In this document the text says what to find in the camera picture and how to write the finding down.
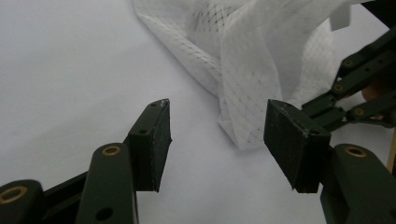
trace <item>white mesh fabric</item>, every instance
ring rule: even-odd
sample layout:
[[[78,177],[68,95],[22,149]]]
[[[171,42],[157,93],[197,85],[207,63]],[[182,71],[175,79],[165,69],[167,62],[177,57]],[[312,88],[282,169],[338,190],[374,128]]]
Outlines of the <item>white mesh fabric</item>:
[[[296,106],[337,71],[328,18],[352,0],[134,0],[139,18],[208,91],[241,149],[263,147],[268,99]]]

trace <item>metal screw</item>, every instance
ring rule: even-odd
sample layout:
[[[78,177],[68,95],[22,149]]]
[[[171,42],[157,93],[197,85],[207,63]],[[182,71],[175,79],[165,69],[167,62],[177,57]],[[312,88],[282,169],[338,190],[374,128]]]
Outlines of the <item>metal screw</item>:
[[[345,66],[345,67],[352,67],[352,65],[353,65],[352,60],[346,59],[346,60],[344,61],[344,66]]]
[[[119,154],[120,151],[121,151],[120,147],[111,146],[103,149],[102,154],[105,156],[114,156]]]
[[[356,108],[356,109],[354,109],[353,111],[354,111],[354,113],[355,113],[356,115],[358,115],[358,116],[361,116],[361,115],[364,114],[364,110],[362,110],[362,109],[360,109],[360,108]]]
[[[340,84],[337,84],[337,85],[334,86],[334,90],[335,91],[342,91],[343,89],[344,89],[344,87],[342,85],[340,85]]]
[[[27,192],[25,186],[16,186],[0,193],[0,204],[12,203],[17,201]]]
[[[346,147],[344,151],[354,157],[364,158],[367,157],[367,153],[357,147]]]

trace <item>hole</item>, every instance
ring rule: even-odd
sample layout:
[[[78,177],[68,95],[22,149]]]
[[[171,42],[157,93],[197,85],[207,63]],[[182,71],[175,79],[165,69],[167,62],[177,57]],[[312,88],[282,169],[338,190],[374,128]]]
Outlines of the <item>hole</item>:
[[[16,186],[0,193],[0,204],[12,203],[17,201],[27,192],[25,186]]]
[[[11,198],[17,197],[21,193],[20,189],[12,189],[9,192],[6,192],[4,195],[2,195],[4,200],[9,200]]]
[[[106,153],[115,153],[117,151],[116,147],[110,147],[106,150]]]
[[[103,208],[102,210],[96,213],[96,220],[105,221],[111,218],[112,215],[113,215],[113,209]]]
[[[357,150],[356,148],[350,149],[349,152],[356,154],[356,155],[363,155],[363,153],[360,150]]]
[[[102,154],[105,156],[114,156],[116,154],[118,154],[121,151],[120,147],[107,147],[105,149],[102,150]]]
[[[355,112],[355,114],[358,115],[358,116],[364,115],[364,110],[362,110],[360,108],[354,109],[353,112]]]
[[[318,131],[316,129],[313,129],[313,130],[310,131],[310,133],[313,134],[313,135],[318,135],[318,134],[320,134],[320,131]]]
[[[340,85],[340,84],[337,84],[337,85],[334,86],[334,89],[336,91],[342,91],[344,89],[344,87],[342,85]]]
[[[345,152],[351,156],[354,157],[366,157],[367,153],[363,150],[361,150],[360,148],[356,148],[356,147],[346,147],[345,148]]]
[[[353,62],[351,60],[347,59],[347,60],[344,61],[344,66],[345,67],[350,67],[352,65],[353,65]]]

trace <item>white surface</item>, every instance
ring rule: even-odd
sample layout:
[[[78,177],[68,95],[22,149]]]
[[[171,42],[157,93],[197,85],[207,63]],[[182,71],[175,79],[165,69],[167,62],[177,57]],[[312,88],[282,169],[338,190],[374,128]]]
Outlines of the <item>white surface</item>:
[[[361,7],[335,33],[340,57],[385,27]],[[267,149],[238,150],[216,123],[218,100],[136,18],[130,1],[0,1],[0,185],[44,189],[87,170],[144,107],[171,101],[160,193],[138,193],[141,223],[325,223],[319,194],[290,185]],[[388,155],[390,130],[350,125],[334,143]]]

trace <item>white cloth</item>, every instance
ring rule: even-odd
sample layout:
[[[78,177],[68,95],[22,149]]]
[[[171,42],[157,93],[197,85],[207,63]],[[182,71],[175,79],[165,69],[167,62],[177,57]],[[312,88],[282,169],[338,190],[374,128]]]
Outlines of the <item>white cloth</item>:
[[[332,85],[328,18],[351,0],[134,0],[139,18],[208,91],[241,149],[263,146],[268,99],[300,107]]]

